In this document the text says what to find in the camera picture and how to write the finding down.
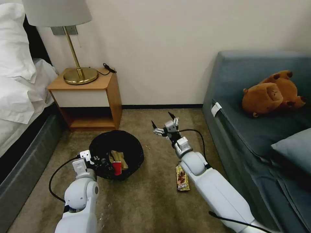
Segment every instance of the wooden nightstand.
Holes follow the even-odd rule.
[[[121,98],[117,75],[98,74],[98,78],[84,85],[70,85],[63,79],[65,69],[48,86],[55,103],[71,131],[109,131],[118,129]],[[97,69],[108,73],[104,68]]]

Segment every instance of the brown teddy bear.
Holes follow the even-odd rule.
[[[253,117],[269,113],[283,102],[283,96],[275,83],[261,83],[243,92],[242,107]]]
[[[275,83],[283,96],[283,102],[279,109],[298,109],[305,105],[306,98],[297,96],[295,84],[290,80],[293,76],[291,71],[280,71],[263,80],[261,83]]]

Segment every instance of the black laundry basket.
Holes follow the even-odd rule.
[[[98,135],[92,140],[89,150],[92,160],[105,161],[106,164],[106,166],[95,167],[96,175],[110,180],[124,180],[128,178],[144,161],[143,148],[138,139],[122,130],[113,130]],[[114,175],[109,161],[109,152],[111,150],[123,152],[124,160],[129,167],[127,170],[122,170],[122,173],[118,176]]]

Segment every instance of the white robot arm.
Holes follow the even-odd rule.
[[[96,200],[99,193],[96,175],[86,163],[93,163],[90,151],[80,152],[80,159],[72,162],[76,180],[65,191],[65,207],[55,233],[95,233],[97,219]]]
[[[215,212],[211,215],[221,219],[223,224],[235,232],[276,233],[257,222],[250,211],[249,204],[239,192],[217,170],[213,169],[199,152],[193,152],[186,137],[180,135],[180,132],[186,130],[178,131],[178,118],[170,112],[169,114],[173,120],[167,122],[164,128],[157,128],[152,122],[154,133],[171,140],[172,147],[181,159],[181,167]]]

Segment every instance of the light switch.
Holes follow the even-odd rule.
[[[66,26],[69,35],[77,35],[77,28],[75,25]],[[65,35],[65,31],[63,27],[51,27],[54,36],[62,36]]]

